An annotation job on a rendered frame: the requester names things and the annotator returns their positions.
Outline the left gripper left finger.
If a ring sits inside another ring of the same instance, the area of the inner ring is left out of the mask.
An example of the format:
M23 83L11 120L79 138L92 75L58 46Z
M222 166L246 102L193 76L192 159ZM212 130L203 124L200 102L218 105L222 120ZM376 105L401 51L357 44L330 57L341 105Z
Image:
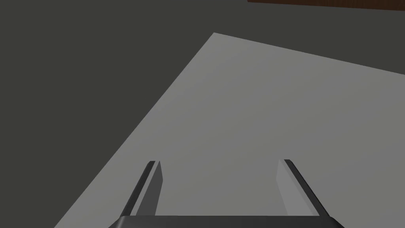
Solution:
M161 162L149 161L120 216L154 216L163 185Z

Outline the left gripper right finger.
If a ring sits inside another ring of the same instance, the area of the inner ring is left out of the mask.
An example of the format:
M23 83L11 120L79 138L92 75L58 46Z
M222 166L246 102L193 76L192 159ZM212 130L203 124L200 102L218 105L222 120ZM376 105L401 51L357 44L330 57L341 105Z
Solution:
M291 160L278 161L276 182L288 216L329 216Z

